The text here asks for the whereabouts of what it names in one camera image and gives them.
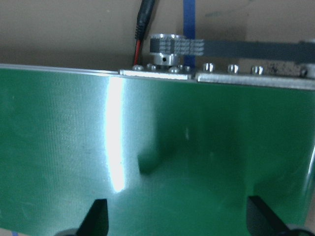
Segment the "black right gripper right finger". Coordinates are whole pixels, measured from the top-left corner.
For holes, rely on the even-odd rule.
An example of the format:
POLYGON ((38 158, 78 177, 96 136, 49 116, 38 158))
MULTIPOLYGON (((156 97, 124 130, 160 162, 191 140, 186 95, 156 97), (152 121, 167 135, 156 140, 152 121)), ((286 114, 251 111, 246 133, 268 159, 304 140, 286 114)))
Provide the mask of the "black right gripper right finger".
POLYGON ((290 236, 291 230, 259 197, 247 199, 246 224, 251 236, 290 236))

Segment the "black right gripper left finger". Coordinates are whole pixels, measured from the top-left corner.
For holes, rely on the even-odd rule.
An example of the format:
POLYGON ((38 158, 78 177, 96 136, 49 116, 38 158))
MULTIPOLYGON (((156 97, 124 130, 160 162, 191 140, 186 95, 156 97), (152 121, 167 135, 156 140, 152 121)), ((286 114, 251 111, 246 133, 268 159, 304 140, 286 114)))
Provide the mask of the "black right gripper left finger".
POLYGON ((109 232, 106 199, 96 199, 78 228, 77 236, 106 236, 109 232))

